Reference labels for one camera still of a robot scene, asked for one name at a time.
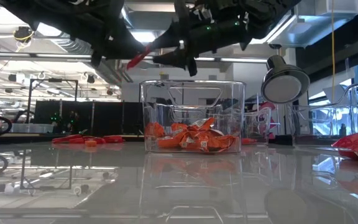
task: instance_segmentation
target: transparent container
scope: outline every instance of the transparent container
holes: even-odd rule
[[[242,144],[268,144],[271,117],[272,110],[270,108],[244,113]]]
[[[245,88],[242,82],[210,80],[142,82],[146,151],[240,152]],[[225,141],[219,147],[212,147],[211,140],[192,142],[188,135],[177,135],[175,125],[197,130],[209,126],[214,134],[227,139],[219,138],[219,142]]]
[[[242,175],[237,155],[150,153],[139,223],[246,223]]]
[[[53,133],[53,124],[12,124],[11,133]]]
[[[336,102],[323,106],[289,106],[294,146],[330,146],[358,133],[358,84],[347,87]]]

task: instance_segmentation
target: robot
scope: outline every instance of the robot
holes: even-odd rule
[[[124,0],[0,0],[0,5],[37,30],[40,22],[81,39],[93,48],[92,64],[101,58],[132,59],[129,67],[149,52],[176,47],[154,57],[155,63],[187,69],[197,74],[195,58],[204,52],[240,43],[245,50],[252,39],[264,38],[301,0],[196,0],[187,7],[175,0],[178,20],[144,47],[120,18]]]

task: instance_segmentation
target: fluorescent light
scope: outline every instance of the fluorescent light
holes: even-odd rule
[[[42,35],[49,36],[49,37],[56,37],[62,34],[62,31],[52,26],[48,26],[42,22],[40,22],[37,31],[40,32]]]
[[[47,89],[47,92],[51,92],[51,93],[54,93],[54,94],[60,94],[60,91],[59,91],[59,90],[55,90],[55,89],[53,89],[53,88]]]
[[[267,42],[270,43],[271,41],[273,41],[274,39],[276,39],[289,25],[292,24],[292,22],[296,19],[296,16],[292,16],[286,23],[284,23],[284,25],[282,25],[279,30],[274,33],[268,40]]]
[[[75,55],[75,54],[37,54],[37,57],[50,58],[91,58],[90,55]]]
[[[25,53],[2,53],[2,52],[0,52],[0,57],[30,57],[30,54],[25,54]]]
[[[198,57],[195,58],[196,61],[201,61],[201,62],[213,62],[215,61],[215,58],[213,57]]]
[[[221,62],[266,63],[267,59],[260,59],[260,58],[221,58]]]
[[[139,42],[148,43],[155,40],[155,34],[151,31],[132,31],[131,34]]]

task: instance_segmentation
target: lamp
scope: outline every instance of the lamp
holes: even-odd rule
[[[279,55],[271,56],[266,63],[268,72],[262,83],[262,96],[272,103],[291,103],[310,85],[309,76],[294,65],[287,65]]]

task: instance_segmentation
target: metal stand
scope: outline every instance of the metal stand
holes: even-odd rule
[[[75,83],[75,95],[74,95],[74,101],[77,102],[77,93],[78,93],[78,80],[64,80],[64,79],[60,79],[60,78],[49,78],[49,79],[43,79],[43,78],[32,78],[30,79],[30,88],[29,88],[29,101],[27,103],[27,118],[25,120],[25,122],[27,124],[30,123],[30,106],[31,106],[31,94],[32,94],[32,91],[35,90],[38,85],[34,86],[34,88],[32,87],[32,83],[35,82],[35,81],[40,81],[39,84],[43,83],[44,81],[48,81],[48,82],[74,82]]]

